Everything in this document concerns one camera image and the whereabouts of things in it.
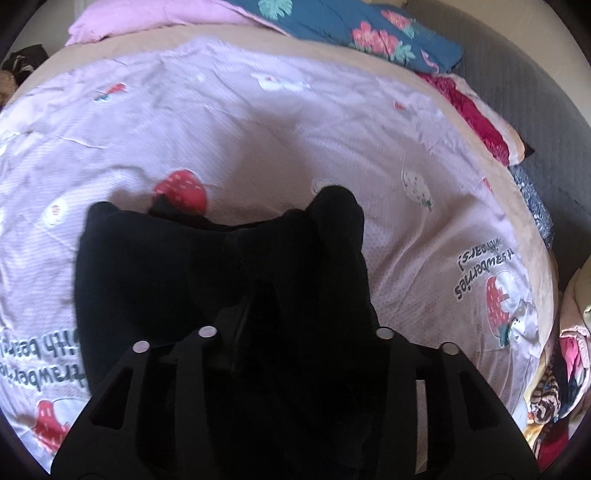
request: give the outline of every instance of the gray headboard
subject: gray headboard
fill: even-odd
[[[523,166],[554,220],[564,288],[591,254],[591,128],[556,82],[494,30],[438,0],[410,0],[407,9],[464,47],[456,73],[535,149]]]

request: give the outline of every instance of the silver dot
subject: silver dot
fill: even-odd
[[[375,334],[382,340],[392,340],[394,338],[394,330],[387,327],[378,328]]]
[[[445,342],[441,346],[441,349],[448,355],[457,355],[460,353],[460,348],[455,343],[451,342]]]
[[[135,353],[145,353],[150,349],[150,343],[140,340],[134,343],[133,349]]]
[[[211,338],[211,337],[215,337],[217,334],[217,328],[211,326],[211,325],[207,325],[205,327],[201,327],[199,329],[199,336],[201,338]]]

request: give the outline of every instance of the blue pillow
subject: blue pillow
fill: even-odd
[[[455,42],[392,5],[361,0],[229,0],[303,40],[347,46],[416,72],[448,72],[462,58]]]

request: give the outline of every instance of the brown plush object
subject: brown plush object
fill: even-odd
[[[8,103],[17,91],[17,83],[10,72],[0,70],[0,108]]]

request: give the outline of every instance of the beige mattress edge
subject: beige mattress edge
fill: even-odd
[[[296,40],[266,28],[236,25],[178,25],[108,38],[96,44],[66,47],[47,60],[27,79],[11,99],[11,103],[52,77],[93,61],[114,59],[141,51],[169,50],[196,36],[216,37],[238,47],[260,53],[337,62],[366,70],[374,75],[394,77],[431,96],[470,145],[482,171],[488,178],[497,201],[514,227],[519,254],[528,270],[534,303],[538,311],[540,343],[542,346],[545,345],[550,337],[558,305],[557,278],[550,254],[545,248],[527,205],[509,171],[492,157],[454,107],[409,70],[355,50]],[[538,380],[534,378],[527,389],[526,398],[529,398],[533,385]]]

